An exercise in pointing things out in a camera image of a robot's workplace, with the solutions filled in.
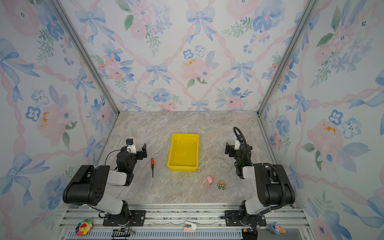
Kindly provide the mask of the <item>red handled screwdriver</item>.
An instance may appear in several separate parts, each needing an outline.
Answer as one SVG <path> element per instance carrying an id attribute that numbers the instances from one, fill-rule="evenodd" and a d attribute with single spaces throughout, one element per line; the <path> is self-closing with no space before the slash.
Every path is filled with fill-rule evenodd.
<path id="1" fill-rule="evenodd" d="M 152 178 L 154 177 L 154 167 L 155 167 L 155 159 L 154 159 L 154 158 L 151 158 Z"/>

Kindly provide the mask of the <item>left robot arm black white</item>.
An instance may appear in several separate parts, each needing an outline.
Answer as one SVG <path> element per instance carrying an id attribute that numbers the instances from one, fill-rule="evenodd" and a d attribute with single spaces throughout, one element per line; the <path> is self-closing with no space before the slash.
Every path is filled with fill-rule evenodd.
<path id="1" fill-rule="evenodd" d="M 130 210 L 126 201 L 106 193 L 106 186 L 130 186 L 136 163 L 147 157 L 147 146 L 138 151 L 133 139 L 127 139 L 127 145 L 117 152 L 116 169 L 109 165 L 82 165 L 65 188 L 63 201 L 98 210 L 104 227 L 142 227 L 146 211 Z"/>

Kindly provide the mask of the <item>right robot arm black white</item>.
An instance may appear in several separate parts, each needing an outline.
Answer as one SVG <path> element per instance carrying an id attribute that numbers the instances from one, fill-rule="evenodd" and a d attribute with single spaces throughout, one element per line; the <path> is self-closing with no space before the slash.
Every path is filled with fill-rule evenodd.
<path id="1" fill-rule="evenodd" d="M 235 159 L 236 174 L 240 179 L 256 182 L 256 195 L 244 200 L 238 211 L 225 211 L 222 219 L 229 226 L 266 226 L 265 215 L 284 206 L 293 205 L 295 191 L 282 165 L 270 163 L 253 164 L 252 147 L 236 141 L 226 143 L 225 154 Z"/>

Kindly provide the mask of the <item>yellow plastic bin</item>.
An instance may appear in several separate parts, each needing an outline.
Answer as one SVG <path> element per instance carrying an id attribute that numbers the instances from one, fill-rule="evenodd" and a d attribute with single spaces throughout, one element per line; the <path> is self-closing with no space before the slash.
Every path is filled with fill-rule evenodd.
<path id="1" fill-rule="evenodd" d="M 199 140 L 196 134 L 173 134 L 167 167 L 174 172 L 196 172 Z"/>

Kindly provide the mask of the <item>colourful toy car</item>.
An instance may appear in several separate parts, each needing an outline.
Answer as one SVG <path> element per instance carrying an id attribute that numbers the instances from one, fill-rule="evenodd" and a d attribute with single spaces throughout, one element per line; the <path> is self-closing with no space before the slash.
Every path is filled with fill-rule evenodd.
<path id="1" fill-rule="evenodd" d="M 217 184 L 217 188 L 219 190 L 226 190 L 227 186 L 226 186 L 226 183 L 224 181 L 218 181 L 218 184 Z"/>

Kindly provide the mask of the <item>pink pig toy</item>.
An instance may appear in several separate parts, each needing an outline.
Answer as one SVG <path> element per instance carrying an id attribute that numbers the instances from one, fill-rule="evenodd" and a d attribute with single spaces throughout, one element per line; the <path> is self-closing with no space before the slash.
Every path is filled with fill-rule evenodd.
<path id="1" fill-rule="evenodd" d="M 212 179 L 211 176 L 208 176 L 208 177 L 207 177 L 207 182 L 208 182 L 209 185 L 212 185 L 212 184 L 213 184 L 213 181 L 214 181 L 214 180 Z"/>

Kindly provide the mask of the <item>blue ice cream toy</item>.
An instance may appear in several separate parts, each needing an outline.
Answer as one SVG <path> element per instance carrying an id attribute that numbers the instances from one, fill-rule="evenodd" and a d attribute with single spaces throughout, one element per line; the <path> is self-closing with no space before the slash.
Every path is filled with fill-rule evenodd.
<path id="1" fill-rule="evenodd" d="M 277 224 L 277 222 L 273 222 L 269 226 L 270 231 L 272 231 L 276 235 L 286 234 L 287 230 L 280 225 Z"/>

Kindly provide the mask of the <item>rainbow flower toy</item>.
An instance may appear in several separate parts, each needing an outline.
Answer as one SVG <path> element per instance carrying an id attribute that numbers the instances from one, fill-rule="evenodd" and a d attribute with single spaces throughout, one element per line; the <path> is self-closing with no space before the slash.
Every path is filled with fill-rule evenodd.
<path id="1" fill-rule="evenodd" d="M 82 222 L 78 223 L 75 233 L 77 237 L 85 236 L 93 227 L 93 221 L 85 219 Z"/>

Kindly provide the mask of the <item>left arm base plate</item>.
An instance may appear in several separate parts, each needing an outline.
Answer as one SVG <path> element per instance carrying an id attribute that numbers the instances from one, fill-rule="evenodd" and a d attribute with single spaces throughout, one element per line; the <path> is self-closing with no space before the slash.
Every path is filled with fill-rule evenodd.
<path id="1" fill-rule="evenodd" d="M 145 221 L 145 210 L 130 210 L 118 215 L 105 214 L 103 217 L 104 227 L 143 227 Z"/>

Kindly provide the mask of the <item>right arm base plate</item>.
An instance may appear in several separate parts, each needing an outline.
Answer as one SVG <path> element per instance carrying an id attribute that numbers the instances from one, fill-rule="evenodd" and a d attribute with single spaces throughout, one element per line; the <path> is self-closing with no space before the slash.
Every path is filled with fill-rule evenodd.
<path id="1" fill-rule="evenodd" d="M 225 220 L 227 227 L 246 227 L 246 228 L 261 228 L 266 227 L 267 222 L 264 216 L 249 215 L 241 211 L 225 211 L 224 216 L 220 219 Z"/>

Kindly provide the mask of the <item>aluminium rail frame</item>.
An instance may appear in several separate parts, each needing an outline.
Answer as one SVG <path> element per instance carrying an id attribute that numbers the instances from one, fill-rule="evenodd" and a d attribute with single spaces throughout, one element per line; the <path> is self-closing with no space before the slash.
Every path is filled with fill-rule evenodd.
<path id="1" fill-rule="evenodd" d="M 231 204 L 131 205 L 130 210 L 145 210 L 143 227 L 104 227 L 99 212 L 86 207 L 68 209 L 54 235 L 55 240 L 313 240 L 305 213 L 300 208 L 283 207 L 265 215 L 266 227 L 227 227 L 220 219 L 224 212 L 238 211 Z M 77 237 L 75 229 L 85 219 L 93 227 Z M 287 230 L 276 235 L 273 222 Z"/>

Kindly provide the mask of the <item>left aluminium corner post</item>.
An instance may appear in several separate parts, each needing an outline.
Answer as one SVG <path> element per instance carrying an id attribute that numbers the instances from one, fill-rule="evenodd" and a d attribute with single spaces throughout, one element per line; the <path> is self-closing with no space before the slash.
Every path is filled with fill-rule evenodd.
<path id="1" fill-rule="evenodd" d="M 87 52 L 85 45 L 82 43 L 81 38 L 77 33 L 71 20 L 69 19 L 68 14 L 64 10 L 63 5 L 60 3 L 60 1 L 48 1 L 48 3 L 52 7 L 54 13 L 57 15 L 60 22 L 63 24 L 64 29 L 68 32 L 69 36 L 71 37 L 71 40 L 74 42 L 75 48 L 79 53 L 81 60 L 84 62 L 85 66 L 96 81 L 108 104 L 112 107 L 113 112 L 118 116 L 120 111 L 118 110 L 117 105 L 115 104 L 111 94 L 109 93 L 107 86 L 100 77 L 97 68 L 92 61 L 91 56 Z"/>

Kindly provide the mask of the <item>aluminium corner post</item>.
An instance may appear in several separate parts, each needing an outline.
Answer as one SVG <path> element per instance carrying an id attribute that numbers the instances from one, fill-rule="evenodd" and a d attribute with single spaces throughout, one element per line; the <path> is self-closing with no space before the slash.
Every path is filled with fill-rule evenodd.
<path id="1" fill-rule="evenodd" d="M 273 92 L 275 90 L 275 87 L 280 81 L 280 77 L 283 75 L 283 72 L 285 68 L 289 65 L 289 62 L 291 60 L 292 55 L 294 54 L 294 51 L 296 50 L 296 47 L 298 45 L 298 41 L 304 34 L 305 28 L 307 27 L 310 18 L 314 14 L 314 10 L 316 8 L 318 1 L 316 0 L 310 0 L 307 2 L 306 7 L 304 8 L 303 15 L 299 19 L 299 23 L 297 24 L 297 27 L 295 28 L 294 34 L 291 37 L 291 40 L 289 44 L 287 45 L 287 49 L 283 54 L 282 62 L 280 63 L 274 77 L 272 78 L 271 84 L 267 88 L 267 92 L 263 98 L 262 104 L 260 105 L 257 116 L 258 118 L 262 118 L 262 115 L 267 109 L 268 102 L 273 95 Z"/>
<path id="2" fill-rule="evenodd" d="M 97 68 L 92 61 L 91 56 L 87 52 L 85 45 L 82 43 L 81 38 L 77 33 L 71 20 L 69 19 L 68 14 L 64 10 L 63 5 L 60 3 L 60 1 L 48 1 L 48 3 L 52 7 L 54 13 L 57 15 L 60 22 L 63 24 L 64 29 L 68 32 L 69 36 L 71 37 L 71 40 L 74 42 L 75 48 L 79 53 L 81 60 L 84 62 L 85 66 L 96 81 L 108 104 L 112 107 L 113 112 L 118 116 L 120 111 L 118 110 L 117 105 L 115 104 L 111 94 L 109 93 L 107 86 L 100 77 Z"/>

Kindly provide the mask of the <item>right aluminium corner post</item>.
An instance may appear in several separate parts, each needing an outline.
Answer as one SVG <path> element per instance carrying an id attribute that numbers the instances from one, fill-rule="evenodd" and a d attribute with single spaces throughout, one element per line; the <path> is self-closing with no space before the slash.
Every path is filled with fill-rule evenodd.
<path id="1" fill-rule="evenodd" d="M 268 102 L 273 95 L 273 92 L 275 90 L 275 87 L 280 81 L 280 77 L 283 75 L 283 72 L 285 68 L 289 65 L 289 62 L 291 60 L 292 55 L 294 54 L 294 51 L 296 50 L 296 47 L 298 45 L 298 41 L 304 34 L 305 28 L 307 27 L 310 18 L 314 14 L 314 10 L 316 8 L 318 1 L 316 0 L 310 0 L 307 2 L 306 7 L 304 8 L 303 15 L 299 19 L 299 23 L 297 24 L 297 27 L 295 28 L 294 34 L 291 37 L 291 40 L 289 44 L 287 45 L 287 49 L 283 54 L 282 62 L 280 63 L 274 77 L 272 78 L 271 84 L 267 88 L 267 92 L 263 98 L 262 104 L 260 105 L 257 116 L 258 118 L 262 118 L 262 115 L 267 109 Z"/>

